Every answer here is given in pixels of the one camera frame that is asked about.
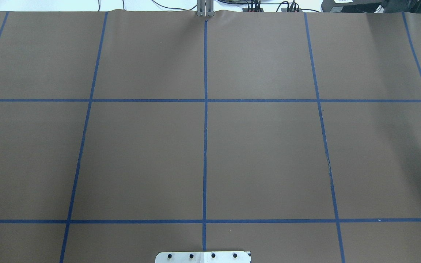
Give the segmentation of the aluminium frame post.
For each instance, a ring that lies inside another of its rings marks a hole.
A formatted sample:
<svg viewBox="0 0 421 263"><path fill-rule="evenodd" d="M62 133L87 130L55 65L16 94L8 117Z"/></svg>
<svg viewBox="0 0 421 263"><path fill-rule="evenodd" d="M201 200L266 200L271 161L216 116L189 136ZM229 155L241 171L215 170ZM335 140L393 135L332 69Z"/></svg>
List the aluminium frame post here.
<svg viewBox="0 0 421 263"><path fill-rule="evenodd" d="M198 17L213 17L214 11L214 0L197 0L196 14Z"/></svg>

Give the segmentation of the black box with label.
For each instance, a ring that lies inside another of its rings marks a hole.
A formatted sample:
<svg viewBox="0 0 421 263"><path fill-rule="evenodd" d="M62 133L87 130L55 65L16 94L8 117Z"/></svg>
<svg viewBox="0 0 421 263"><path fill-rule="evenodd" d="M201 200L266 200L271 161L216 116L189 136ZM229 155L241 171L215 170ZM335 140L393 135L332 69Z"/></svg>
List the black box with label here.
<svg viewBox="0 0 421 263"><path fill-rule="evenodd" d="M323 13L374 13L379 10L382 0L323 0Z"/></svg>

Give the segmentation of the brown paper table cover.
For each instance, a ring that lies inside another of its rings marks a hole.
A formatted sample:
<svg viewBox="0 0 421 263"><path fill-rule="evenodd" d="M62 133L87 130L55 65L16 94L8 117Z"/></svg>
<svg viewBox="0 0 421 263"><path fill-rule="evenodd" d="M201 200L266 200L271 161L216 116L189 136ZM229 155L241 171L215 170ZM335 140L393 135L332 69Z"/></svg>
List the brown paper table cover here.
<svg viewBox="0 0 421 263"><path fill-rule="evenodd" d="M0 12L0 263L421 263L421 14Z"/></svg>

